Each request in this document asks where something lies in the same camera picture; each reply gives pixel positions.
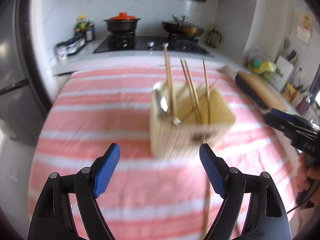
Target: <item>red pot lid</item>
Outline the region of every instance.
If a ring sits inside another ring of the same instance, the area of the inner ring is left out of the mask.
[[[136,19],[136,17],[127,15],[127,13],[119,13],[118,16],[111,17],[109,20],[127,20],[127,19]]]

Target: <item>stainless steel refrigerator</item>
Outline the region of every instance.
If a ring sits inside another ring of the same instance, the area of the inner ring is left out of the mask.
[[[29,5],[7,0],[0,12],[0,117],[21,142],[36,145],[51,102],[33,56]]]

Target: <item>human hand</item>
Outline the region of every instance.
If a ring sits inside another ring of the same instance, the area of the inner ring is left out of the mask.
[[[310,187],[310,179],[320,180],[320,166],[307,167],[306,154],[303,153],[299,157],[300,166],[297,169],[297,186],[298,191],[308,190]],[[320,204],[320,188],[310,198],[310,201],[316,206]]]

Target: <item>black stovetop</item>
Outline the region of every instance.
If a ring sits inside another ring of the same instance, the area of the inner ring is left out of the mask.
[[[152,37],[152,36],[130,36],[128,38],[114,38],[108,36],[93,53],[121,51],[121,50],[163,50],[163,44],[168,43],[168,51],[180,51],[202,54],[214,57],[209,52],[198,46],[198,40],[180,39],[178,37]]]

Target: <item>green ball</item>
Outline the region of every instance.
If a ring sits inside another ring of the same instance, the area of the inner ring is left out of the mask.
[[[262,65],[262,63],[263,63],[263,60],[261,60],[261,59],[256,59],[256,60],[253,62],[253,67],[254,67],[254,68],[260,68],[261,65]]]

